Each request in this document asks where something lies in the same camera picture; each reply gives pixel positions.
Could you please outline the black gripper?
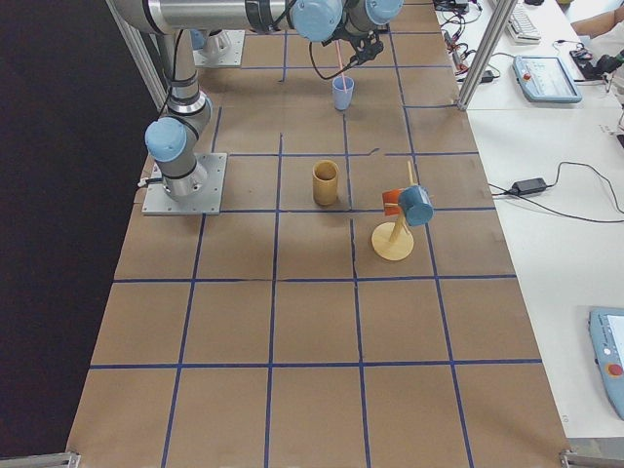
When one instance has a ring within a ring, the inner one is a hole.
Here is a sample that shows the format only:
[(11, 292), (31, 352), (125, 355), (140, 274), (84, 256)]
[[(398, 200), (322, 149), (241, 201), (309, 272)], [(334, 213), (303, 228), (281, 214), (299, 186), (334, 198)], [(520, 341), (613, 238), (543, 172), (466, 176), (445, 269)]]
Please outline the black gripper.
[(335, 35), (322, 41), (321, 44), (328, 46), (331, 42), (340, 40), (349, 42), (354, 55), (345, 67), (352, 68), (374, 60), (384, 50), (383, 42), (377, 41), (378, 33), (375, 28), (376, 25), (367, 16), (353, 17), (351, 14), (344, 14)]

